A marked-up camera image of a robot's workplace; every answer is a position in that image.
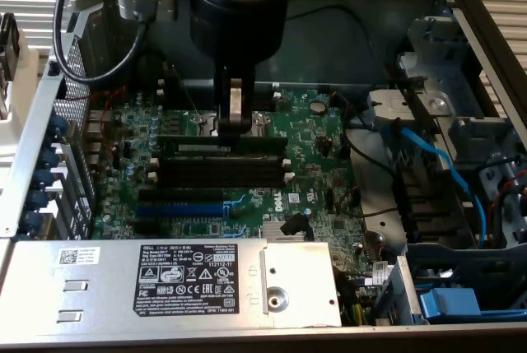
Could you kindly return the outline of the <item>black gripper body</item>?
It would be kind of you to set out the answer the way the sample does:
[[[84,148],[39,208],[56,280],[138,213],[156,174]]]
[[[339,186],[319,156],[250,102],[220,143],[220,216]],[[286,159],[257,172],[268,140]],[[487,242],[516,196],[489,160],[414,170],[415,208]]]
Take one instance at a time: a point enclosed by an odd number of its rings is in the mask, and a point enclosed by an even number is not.
[[[190,36],[213,62],[214,79],[254,79],[280,48],[287,0],[191,0]]]

